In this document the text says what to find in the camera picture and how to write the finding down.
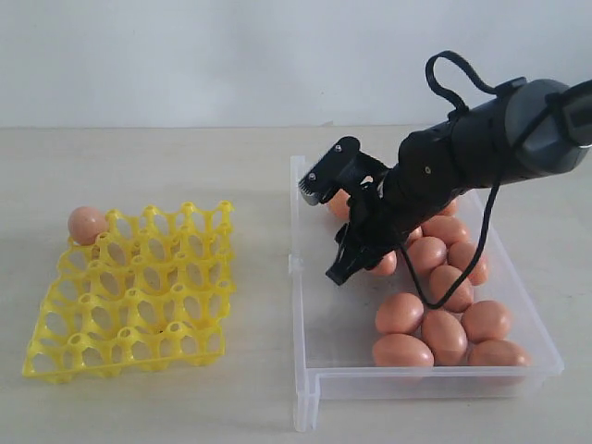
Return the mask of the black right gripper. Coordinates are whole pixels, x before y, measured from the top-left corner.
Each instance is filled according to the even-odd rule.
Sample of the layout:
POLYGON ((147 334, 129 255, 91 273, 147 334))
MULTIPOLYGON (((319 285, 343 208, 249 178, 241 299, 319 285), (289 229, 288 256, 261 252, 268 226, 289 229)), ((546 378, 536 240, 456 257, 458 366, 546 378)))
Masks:
POLYGON ((385 254, 407 249, 416 229, 416 180, 402 170, 346 170, 335 182, 350 195, 349 219, 336 234, 337 254, 326 276, 343 285, 385 254))

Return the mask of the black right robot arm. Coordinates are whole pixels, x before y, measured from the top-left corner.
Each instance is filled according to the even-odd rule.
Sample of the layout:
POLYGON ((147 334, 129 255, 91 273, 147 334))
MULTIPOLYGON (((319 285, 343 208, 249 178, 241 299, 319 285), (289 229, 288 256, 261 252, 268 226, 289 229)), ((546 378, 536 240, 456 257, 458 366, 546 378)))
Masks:
POLYGON ((533 80, 510 94, 436 125, 401 143, 387 167, 338 140, 327 158, 331 183, 351 196, 348 224, 327 276, 341 285, 369 269, 457 196, 567 173, 591 145, 591 84, 569 87, 533 80))

